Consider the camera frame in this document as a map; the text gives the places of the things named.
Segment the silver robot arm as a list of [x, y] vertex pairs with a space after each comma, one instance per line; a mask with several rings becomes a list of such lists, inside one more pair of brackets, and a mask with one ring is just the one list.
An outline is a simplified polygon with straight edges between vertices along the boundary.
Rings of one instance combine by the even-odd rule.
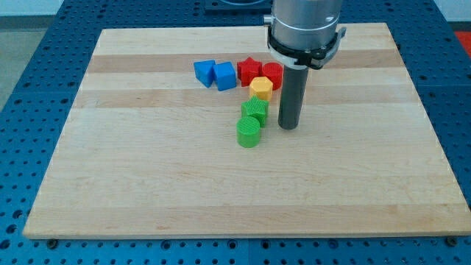
[[342, 0], [274, 0], [266, 17], [271, 55], [294, 70], [319, 70], [337, 53]]

